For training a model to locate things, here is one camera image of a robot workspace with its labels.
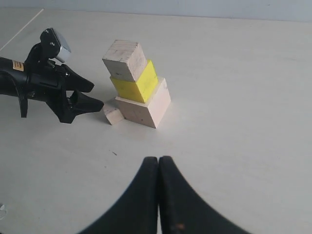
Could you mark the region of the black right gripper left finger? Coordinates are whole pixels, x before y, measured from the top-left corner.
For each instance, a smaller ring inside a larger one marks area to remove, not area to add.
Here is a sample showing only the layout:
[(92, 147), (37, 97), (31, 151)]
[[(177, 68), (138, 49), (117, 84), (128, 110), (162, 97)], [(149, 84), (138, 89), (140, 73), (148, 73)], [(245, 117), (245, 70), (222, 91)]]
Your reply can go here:
[(158, 160), (146, 157), (115, 204), (82, 234), (156, 234)]

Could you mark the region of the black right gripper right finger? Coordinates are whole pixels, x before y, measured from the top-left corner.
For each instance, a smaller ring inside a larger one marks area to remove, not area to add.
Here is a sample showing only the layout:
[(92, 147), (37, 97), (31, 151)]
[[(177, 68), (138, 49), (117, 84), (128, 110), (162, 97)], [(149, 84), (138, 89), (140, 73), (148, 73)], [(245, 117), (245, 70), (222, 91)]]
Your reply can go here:
[(170, 156), (159, 159), (158, 204), (163, 234), (247, 234), (207, 204)]

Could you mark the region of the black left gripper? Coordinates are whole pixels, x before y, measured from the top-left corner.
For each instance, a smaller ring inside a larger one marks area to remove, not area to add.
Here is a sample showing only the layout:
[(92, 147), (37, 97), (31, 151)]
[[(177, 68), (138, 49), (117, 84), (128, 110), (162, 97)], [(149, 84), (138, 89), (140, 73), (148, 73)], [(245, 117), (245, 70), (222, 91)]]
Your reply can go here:
[[(29, 99), (46, 103), (62, 123), (72, 123), (78, 115), (99, 112), (104, 103), (84, 94), (91, 92), (94, 84), (66, 64), (57, 65), (52, 58), (37, 43), (24, 62), (14, 62), (20, 116), (27, 117)], [(74, 91), (70, 97), (67, 90)]]

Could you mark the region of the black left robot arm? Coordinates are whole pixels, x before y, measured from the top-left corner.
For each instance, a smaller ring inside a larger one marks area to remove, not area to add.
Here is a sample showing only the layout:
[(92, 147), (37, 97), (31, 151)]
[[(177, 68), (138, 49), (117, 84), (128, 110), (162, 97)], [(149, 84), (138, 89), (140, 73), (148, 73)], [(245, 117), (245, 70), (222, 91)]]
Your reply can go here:
[(27, 117), (28, 101), (44, 102), (61, 123), (72, 123), (76, 116), (101, 111), (104, 103), (87, 96), (94, 84), (66, 64), (44, 58), (37, 43), (24, 62), (0, 59), (0, 93), (17, 97), (20, 115)]

